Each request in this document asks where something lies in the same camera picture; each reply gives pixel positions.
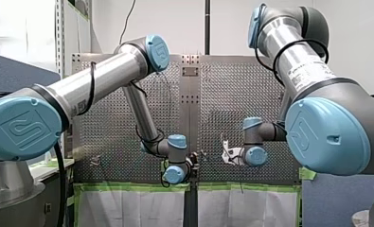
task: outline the green tape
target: green tape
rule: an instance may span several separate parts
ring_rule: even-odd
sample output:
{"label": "green tape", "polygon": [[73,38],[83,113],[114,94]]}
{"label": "green tape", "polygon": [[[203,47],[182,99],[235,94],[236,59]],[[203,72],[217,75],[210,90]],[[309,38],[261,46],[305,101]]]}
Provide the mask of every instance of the green tape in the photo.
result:
{"label": "green tape", "polygon": [[74,9],[75,11],[77,11],[77,12],[80,14],[80,16],[82,16],[85,20],[89,21],[89,16],[86,16],[86,15],[84,15],[83,13],[81,13],[80,10],[77,9],[77,8],[76,8],[74,5],[72,5],[71,3],[68,2],[68,5],[69,5],[72,9]]}
{"label": "green tape", "polygon": [[72,197],[69,197],[66,199],[66,206],[71,206],[72,204],[74,204],[74,196]]}
{"label": "green tape", "polygon": [[316,177],[316,172],[313,172],[305,167],[299,168],[299,179],[313,181],[315,177]]}
{"label": "green tape", "polygon": [[[239,183],[199,183],[200,191],[219,191],[219,190],[240,190]],[[260,183],[243,183],[243,190],[253,191],[273,191],[281,193],[299,192],[299,185],[267,185]]]}
{"label": "green tape", "polygon": [[301,187],[299,187],[299,191],[296,196],[296,227],[299,227],[299,222],[301,221],[301,200],[302,198],[302,190]]}
{"label": "green tape", "polygon": [[78,218],[79,218],[79,210],[80,210],[80,194],[82,193],[81,188],[78,186],[74,186],[74,225],[78,227]]}

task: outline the metal frame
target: metal frame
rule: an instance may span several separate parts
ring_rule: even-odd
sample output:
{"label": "metal frame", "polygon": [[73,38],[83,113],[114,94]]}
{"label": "metal frame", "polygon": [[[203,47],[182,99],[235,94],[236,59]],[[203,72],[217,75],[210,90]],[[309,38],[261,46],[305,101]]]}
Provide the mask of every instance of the metal frame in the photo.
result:
{"label": "metal frame", "polygon": [[57,73],[63,79],[65,72],[64,1],[56,0],[56,64]]}

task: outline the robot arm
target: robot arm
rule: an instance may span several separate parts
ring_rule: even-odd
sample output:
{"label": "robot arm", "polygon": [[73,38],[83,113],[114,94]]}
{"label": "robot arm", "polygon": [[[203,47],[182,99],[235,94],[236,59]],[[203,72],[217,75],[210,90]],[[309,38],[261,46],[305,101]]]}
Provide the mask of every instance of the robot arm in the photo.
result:
{"label": "robot arm", "polygon": [[123,87],[146,142],[144,148],[169,157],[174,163],[165,175],[170,183],[183,181],[188,172],[185,136],[172,135],[160,143],[148,143],[158,138],[159,133],[146,98],[130,85],[150,73],[165,70],[168,64],[166,43],[159,36],[148,36],[124,43],[112,58],[69,78],[47,87],[34,85],[0,98],[0,161],[23,161],[47,152],[72,118],[87,111],[88,104]]}
{"label": "robot arm", "polygon": [[291,152],[316,172],[374,174],[374,98],[354,80],[335,76],[321,60],[326,50],[304,39],[329,42],[328,25],[317,10],[255,10],[248,43],[274,63],[285,85],[280,118],[285,115]]}

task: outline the white wall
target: white wall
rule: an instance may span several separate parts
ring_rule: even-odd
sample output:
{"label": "white wall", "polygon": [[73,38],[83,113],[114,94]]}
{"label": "white wall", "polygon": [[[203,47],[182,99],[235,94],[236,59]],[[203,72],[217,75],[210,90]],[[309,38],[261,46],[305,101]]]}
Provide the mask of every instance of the white wall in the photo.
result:
{"label": "white wall", "polygon": [[[92,51],[112,53],[119,43],[133,0],[92,1]],[[204,52],[205,1],[136,0],[123,41],[161,35],[169,51],[177,54]]]}
{"label": "white wall", "polygon": [[314,0],[329,23],[329,67],[374,93],[374,0]]}

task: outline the gray panel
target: gray panel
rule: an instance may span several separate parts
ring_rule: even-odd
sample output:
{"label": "gray panel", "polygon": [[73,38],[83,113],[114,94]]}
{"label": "gray panel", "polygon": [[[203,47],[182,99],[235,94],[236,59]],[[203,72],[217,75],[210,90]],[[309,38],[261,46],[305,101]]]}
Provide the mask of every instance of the gray panel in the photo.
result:
{"label": "gray panel", "polygon": [[303,226],[351,227],[351,217],[370,209],[374,201],[374,176],[350,177],[317,174],[302,183]]}
{"label": "gray panel", "polygon": [[241,147],[242,121],[260,116],[276,121],[282,88],[273,74],[254,57],[202,56],[201,124],[198,150],[207,153],[202,163],[202,182],[250,182],[299,184],[298,164],[286,143],[268,142],[269,161],[262,167],[223,163],[221,133],[230,148]]}
{"label": "gray panel", "polygon": [[34,83],[50,85],[60,80],[54,72],[0,56],[0,92],[13,92]]}
{"label": "gray panel", "polygon": [[[73,69],[80,71],[90,61],[103,61],[111,55],[73,55]],[[169,68],[143,79],[151,114],[165,135],[179,132],[180,67],[172,58]],[[159,183],[160,160],[140,151],[134,117],[121,89],[103,98],[89,113],[74,121],[76,182]]]}

